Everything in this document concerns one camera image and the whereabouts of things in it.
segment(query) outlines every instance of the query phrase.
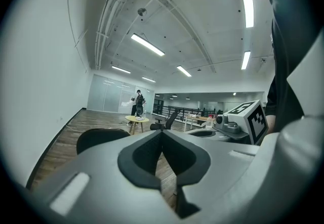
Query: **wooden floor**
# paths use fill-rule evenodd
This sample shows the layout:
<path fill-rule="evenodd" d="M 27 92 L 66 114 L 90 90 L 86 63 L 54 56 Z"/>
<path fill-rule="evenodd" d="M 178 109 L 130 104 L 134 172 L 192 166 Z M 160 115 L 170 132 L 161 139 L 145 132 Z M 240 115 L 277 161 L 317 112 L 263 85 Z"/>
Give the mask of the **wooden floor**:
<path fill-rule="evenodd" d="M 157 118 L 155 115 L 147 115 L 149 122 L 143 123 L 144 132 L 150 130 L 150 125 L 154 123 Z M 68 124 L 68 127 L 62 131 L 56 142 L 48 151 L 32 183 L 31 190 L 52 172 L 59 169 L 66 162 L 76 157 L 76 141 L 82 132 L 94 128 L 120 128 L 130 131 L 130 126 L 126 126 L 127 120 L 124 114 L 104 113 L 88 110 L 81 110 Z M 183 131 L 184 124 L 174 121 L 171 129 Z M 190 130 L 190 125 L 187 125 L 186 131 Z M 135 134 L 141 133 L 141 127 L 135 129 Z M 161 154 L 156 168 L 155 175 L 161 179 L 162 195 L 167 203 L 174 209 L 176 203 L 176 196 L 173 194 L 176 187 L 176 176 L 169 166 L 164 155 Z"/>

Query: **black office chair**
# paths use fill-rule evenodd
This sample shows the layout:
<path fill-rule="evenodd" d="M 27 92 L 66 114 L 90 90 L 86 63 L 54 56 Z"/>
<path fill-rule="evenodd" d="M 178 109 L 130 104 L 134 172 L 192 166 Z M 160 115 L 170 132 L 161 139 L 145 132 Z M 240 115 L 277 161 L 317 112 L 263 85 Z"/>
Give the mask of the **black office chair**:
<path fill-rule="evenodd" d="M 122 129 L 89 129 L 83 132 L 76 142 L 76 153 L 93 146 L 119 140 L 128 137 L 130 134 Z"/>
<path fill-rule="evenodd" d="M 170 118 L 166 121 L 165 126 L 163 123 L 160 122 L 160 121 L 162 121 L 161 119 L 156 118 L 156 120 L 158 120 L 158 122 L 151 124 L 150 130 L 171 129 L 171 125 L 174 122 L 174 120 L 176 119 L 176 117 L 178 116 L 179 112 L 180 112 L 179 109 L 175 110 L 175 112 L 173 114 L 171 114 Z"/>

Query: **person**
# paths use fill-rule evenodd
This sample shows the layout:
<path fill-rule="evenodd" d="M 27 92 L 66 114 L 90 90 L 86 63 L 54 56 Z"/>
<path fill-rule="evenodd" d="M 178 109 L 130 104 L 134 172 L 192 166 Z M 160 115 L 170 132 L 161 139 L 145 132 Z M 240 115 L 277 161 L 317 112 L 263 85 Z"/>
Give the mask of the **person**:
<path fill-rule="evenodd" d="M 132 116 L 135 116 L 135 113 L 136 113 L 136 116 L 140 116 L 138 113 L 137 113 L 137 104 L 141 98 L 142 94 L 141 94 L 141 91 L 140 90 L 137 90 L 136 91 L 136 94 L 131 98 L 131 101 L 133 101 L 133 106 L 132 106 L 132 113 L 131 115 Z M 130 121 L 129 123 L 127 123 L 126 125 L 127 126 L 130 126 L 133 122 Z"/>
<path fill-rule="evenodd" d="M 271 133 L 280 132 L 288 123 L 303 116 L 287 77 L 309 51 L 322 22 L 316 0 L 269 1 L 273 9 L 271 32 L 275 57 L 275 77 L 266 107 L 268 133 Z"/>

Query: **desk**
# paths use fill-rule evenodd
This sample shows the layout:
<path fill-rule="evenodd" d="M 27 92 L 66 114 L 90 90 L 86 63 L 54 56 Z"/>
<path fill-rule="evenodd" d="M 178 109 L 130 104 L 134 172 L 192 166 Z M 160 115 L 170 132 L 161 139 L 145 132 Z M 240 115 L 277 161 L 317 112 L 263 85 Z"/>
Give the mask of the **desk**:
<path fill-rule="evenodd" d="M 207 121 L 208 117 L 191 117 L 191 116 L 186 116 L 186 121 L 184 123 L 184 130 L 183 130 L 183 132 L 186 132 L 187 120 L 188 119 L 191 119 L 191 127 L 190 127 L 190 129 L 192 129 L 192 122 L 193 122 L 193 120 Z"/>
<path fill-rule="evenodd" d="M 144 131 L 143 131 L 143 123 L 149 121 L 149 119 L 147 119 L 147 118 L 145 118 L 145 119 L 142 120 L 142 121 L 138 121 L 138 120 L 136 120 L 136 117 L 137 117 L 137 116 L 125 116 L 125 118 L 126 118 L 128 121 L 131 121 L 131 122 L 132 122 L 131 129 L 130 129 L 130 133 L 131 133 L 131 132 L 132 132 L 132 128 L 133 128 L 133 134 L 132 134 L 132 135 L 134 135 L 134 133 L 135 133 L 136 123 L 139 123 L 139 122 L 141 123 L 142 132 L 144 132 Z"/>

